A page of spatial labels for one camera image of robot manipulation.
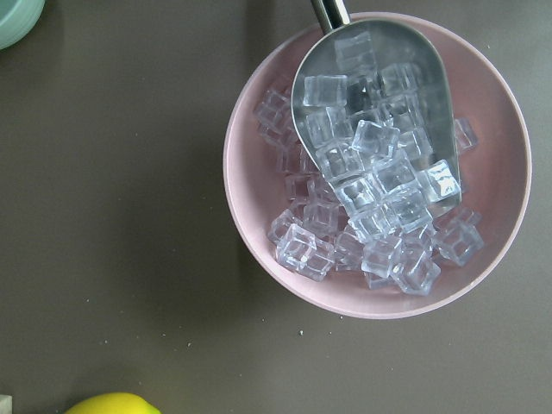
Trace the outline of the green bowl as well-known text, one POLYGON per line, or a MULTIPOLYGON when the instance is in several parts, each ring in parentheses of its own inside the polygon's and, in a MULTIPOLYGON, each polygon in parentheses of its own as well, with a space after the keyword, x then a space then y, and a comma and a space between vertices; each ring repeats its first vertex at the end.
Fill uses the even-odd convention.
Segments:
POLYGON ((1 49, 15 45, 38 22, 45 0, 1 1, 1 49))

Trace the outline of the pink bowl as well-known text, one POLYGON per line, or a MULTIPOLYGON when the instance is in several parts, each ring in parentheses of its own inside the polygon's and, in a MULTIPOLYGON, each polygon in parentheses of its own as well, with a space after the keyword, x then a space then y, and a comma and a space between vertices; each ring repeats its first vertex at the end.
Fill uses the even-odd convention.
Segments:
POLYGON ((252 256, 283 287, 328 311, 367 319, 413 317, 454 302, 499 264, 519 230, 530 196, 528 130, 501 74, 475 47, 424 19, 388 13, 387 18, 423 33, 436 47, 451 87, 454 113, 467 118, 479 142, 461 157, 467 181, 464 205, 482 218, 484 247, 464 267, 444 267, 426 296, 392 288, 370 290, 358 273, 331 273, 315 282, 281 267, 267 238, 272 220, 286 207, 284 180, 273 169, 274 151, 258 136, 254 107, 279 75, 292 72, 321 38, 317 25, 293 35, 258 65, 235 104, 225 137, 223 176, 229 209, 252 256))

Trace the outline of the lower whole lemon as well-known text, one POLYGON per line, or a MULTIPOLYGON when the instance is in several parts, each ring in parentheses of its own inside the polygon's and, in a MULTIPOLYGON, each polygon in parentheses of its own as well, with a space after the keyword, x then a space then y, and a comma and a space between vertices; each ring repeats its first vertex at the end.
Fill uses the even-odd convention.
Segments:
POLYGON ((86 398, 68 410, 66 414, 161 414, 146 399, 129 392, 110 392, 86 398))

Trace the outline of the pile of clear ice cubes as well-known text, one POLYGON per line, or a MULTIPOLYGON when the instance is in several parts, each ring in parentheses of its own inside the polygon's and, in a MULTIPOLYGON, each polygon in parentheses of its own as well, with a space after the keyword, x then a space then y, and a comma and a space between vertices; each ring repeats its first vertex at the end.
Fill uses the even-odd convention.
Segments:
POLYGON ((284 268, 320 281, 330 271, 360 272, 370 289, 429 294, 444 263, 465 265, 483 241, 478 213, 437 217, 432 209, 461 193, 423 119, 420 68, 379 66, 369 33, 333 43, 336 70, 304 80, 309 156, 292 118, 292 86, 282 78, 254 110, 259 135, 277 154, 289 206, 268 240, 284 268))

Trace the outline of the steel ice scoop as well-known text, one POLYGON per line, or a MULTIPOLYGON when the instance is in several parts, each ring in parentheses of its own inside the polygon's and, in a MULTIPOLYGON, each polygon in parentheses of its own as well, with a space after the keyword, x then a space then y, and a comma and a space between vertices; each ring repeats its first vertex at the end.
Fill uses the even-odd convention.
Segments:
POLYGON ((313 4, 323 37, 292 85, 298 137, 350 219, 423 220, 461 201, 449 82, 433 44, 387 18, 313 4))

